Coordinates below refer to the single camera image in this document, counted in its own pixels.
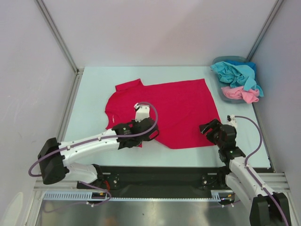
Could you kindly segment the red t shirt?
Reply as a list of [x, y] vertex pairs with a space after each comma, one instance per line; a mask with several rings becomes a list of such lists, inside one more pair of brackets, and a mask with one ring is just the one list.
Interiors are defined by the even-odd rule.
[[212, 146], [199, 126], [219, 119], [205, 79], [143, 85], [140, 79], [119, 84], [109, 98], [105, 113], [107, 128], [134, 119], [134, 105], [152, 104], [158, 112], [156, 141], [170, 149]]

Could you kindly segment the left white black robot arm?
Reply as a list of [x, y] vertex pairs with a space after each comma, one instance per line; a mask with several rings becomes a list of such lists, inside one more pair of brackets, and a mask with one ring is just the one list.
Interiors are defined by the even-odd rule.
[[62, 180], [76, 180], [99, 188], [104, 182], [100, 166], [83, 165], [79, 160], [101, 151], [136, 147], [158, 135], [157, 121], [145, 118], [118, 124], [87, 140], [59, 143], [55, 137], [50, 138], [38, 154], [42, 181], [51, 185]]

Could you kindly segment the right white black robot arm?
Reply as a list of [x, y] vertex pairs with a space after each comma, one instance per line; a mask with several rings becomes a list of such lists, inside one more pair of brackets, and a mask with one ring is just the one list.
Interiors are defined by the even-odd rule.
[[199, 126], [207, 140], [218, 147], [221, 161], [225, 164], [218, 175], [217, 184], [230, 188], [249, 211], [252, 226], [290, 226], [290, 207], [284, 193], [273, 190], [249, 164], [249, 156], [236, 145], [236, 116], [228, 116], [223, 124], [214, 119]]

